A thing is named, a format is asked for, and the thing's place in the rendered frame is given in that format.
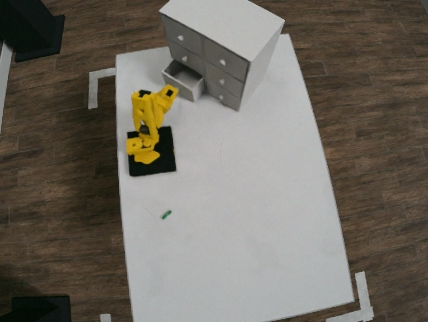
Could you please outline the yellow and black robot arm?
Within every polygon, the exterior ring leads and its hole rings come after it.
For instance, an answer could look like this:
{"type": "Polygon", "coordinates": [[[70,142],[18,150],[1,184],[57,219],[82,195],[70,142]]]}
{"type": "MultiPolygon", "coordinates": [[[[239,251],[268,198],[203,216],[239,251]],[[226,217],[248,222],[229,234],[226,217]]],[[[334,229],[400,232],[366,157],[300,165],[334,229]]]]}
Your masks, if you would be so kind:
{"type": "Polygon", "coordinates": [[[159,153],[153,151],[153,145],[159,142],[159,135],[157,134],[158,131],[156,127],[161,127],[164,115],[162,110],[157,107],[158,102],[156,93],[151,93],[151,91],[141,89],[138,90],[138,93],[134,92],[132,94],[131,100],[133,105],[132,116],[135,130],[139,132],[140,137],[128,139],[128,152],[135,155],[136,162],[149,164],[156,158],[160,157],[159,153]],[[145,125],[141,124],[141,120],[143,120],[145,125]]]}

